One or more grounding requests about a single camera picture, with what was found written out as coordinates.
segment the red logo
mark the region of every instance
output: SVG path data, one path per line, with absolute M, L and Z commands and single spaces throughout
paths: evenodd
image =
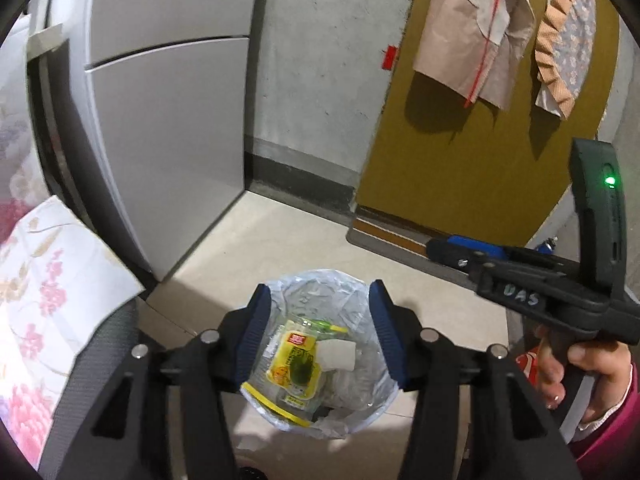
M 305 344 L 305 341 L 306 336 L 300 334 L 290 334 L 289 338 L 287 339 L 288 343 L 293 343 L 294 345 L 298 346 L 303 346 Z

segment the tile floor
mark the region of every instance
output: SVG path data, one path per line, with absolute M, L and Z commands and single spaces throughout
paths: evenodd
M 398 264 L 345 240 L 347 228 L 263 196 L 245 193 L 182 267 L 141 304 L 140 327 L 165 346 L 180 346 L 242 307 L 257 283 L 307 269 L 342 270 L 365 282 L 381 278 L 396 304 L 413 309 L 456 344 L 507 344 L 504 310 L 471 291 Z M 241 396 L 224 396 L 240 462 L 272 480 L 392 480 L 398 476 L 415 396 L 400 394 L 369 428 L 345 440 L 319 441 L 272 428 Z M 468 413 L 462 411 L 466 427 Z M 179 467 L 176 478 L 182 475 Z

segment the silver bolt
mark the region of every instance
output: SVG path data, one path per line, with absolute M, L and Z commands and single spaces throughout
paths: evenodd
M 427 343 L 435 343 L 438 339 L 440 339 L 440 334 L 433 328 L 423 328 L 420 331 L 420 338 Z
M 131 355 L 133 355 L 133 357 L 135 357 L 136 359 L 142 359 L 145 355 L 148 354 L 148 352 L 149 347 L 143 344 L 135 345 L 131 349 Z
M 217 330 L 205 330 L 200 334 L 200 341 L 207 345 L 217 343 L 218 339 L 220 339 L 220 333 Z
M 492 356 L 498 359 L 504 359 L 505 357 L 507 357 L 507 355 L 509 355 L 507 347 L 498 343 L 489 346 L 489 352 L 491 352 Z

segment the ruffled trim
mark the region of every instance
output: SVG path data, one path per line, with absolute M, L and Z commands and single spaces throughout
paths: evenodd
M 571 10 L 574 0 L 551 0 L 536 38 L 536 62 L 540 69 L 540 80 L 546 84 L 551 95 L 558 103 L 560 111 L 567 118 L 574 109 L 575 99 L 560 77 L 554 60 L 554 43 L 560 37 L 560 31 Z

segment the brown board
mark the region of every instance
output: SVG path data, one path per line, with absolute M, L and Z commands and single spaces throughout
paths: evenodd
M 540 89 L 534 38 L 520 64 L 511 108 L 465 99 L 415 73 L 430 0 L 414 0 L 357 202 L 421 226 L 523 246 L 569 184 L 573 137 L 595 136 L 618 55 L 618 14 L 596 0 L 587 79 L 569 120 L 534 105 Z M 538 22 L 546 0 L 530 0 Z

